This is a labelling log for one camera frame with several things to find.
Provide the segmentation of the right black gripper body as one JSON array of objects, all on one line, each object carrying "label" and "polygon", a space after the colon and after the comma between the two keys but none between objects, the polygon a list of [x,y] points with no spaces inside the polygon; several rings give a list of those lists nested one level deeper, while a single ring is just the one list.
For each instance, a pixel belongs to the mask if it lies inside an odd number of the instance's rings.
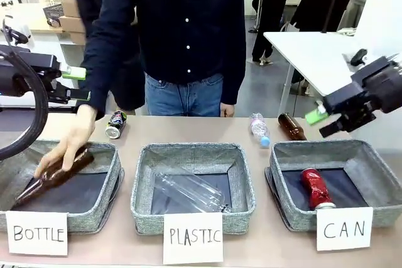
[{"label": "right black gripper body", "polygon": [[382,56],[351,76],[351,83],[326,95],[331,115],[355,113],[354,130],[376,119],[374,111],[388,114],[401,107],[401,65]]}]

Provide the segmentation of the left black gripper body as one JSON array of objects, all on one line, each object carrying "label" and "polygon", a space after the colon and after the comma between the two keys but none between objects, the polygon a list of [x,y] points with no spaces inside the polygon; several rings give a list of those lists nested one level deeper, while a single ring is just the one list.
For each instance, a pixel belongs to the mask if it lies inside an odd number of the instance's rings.
[{"label": "left black gripper body", "polygon": [[[47,93],[54,92],[56,79],[60,77],[60,62],[56,56],[33,53],[29,49],[17,46],[1,45],[1,51],[7,55],[15,52],[40,77]],[[21,73],[7,60],[1,59],[1,95],[23,96],[32,89],[25,82]]]}]

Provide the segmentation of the person's right hand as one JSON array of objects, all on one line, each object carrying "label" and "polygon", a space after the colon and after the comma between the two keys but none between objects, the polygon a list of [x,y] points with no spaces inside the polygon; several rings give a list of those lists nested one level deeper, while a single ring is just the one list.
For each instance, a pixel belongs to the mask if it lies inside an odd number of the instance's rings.
[{"label": "person's right hand", "polygon": [[62,170],[69,171],[72,168],[77,151],[87,143],[95,129],[96,116],[96,109],[89,105],[80,105],[70,129],[57,146],[42,157],[35,170],[34,177],[39,178],[50,165],[59,159],[62,160]]}]

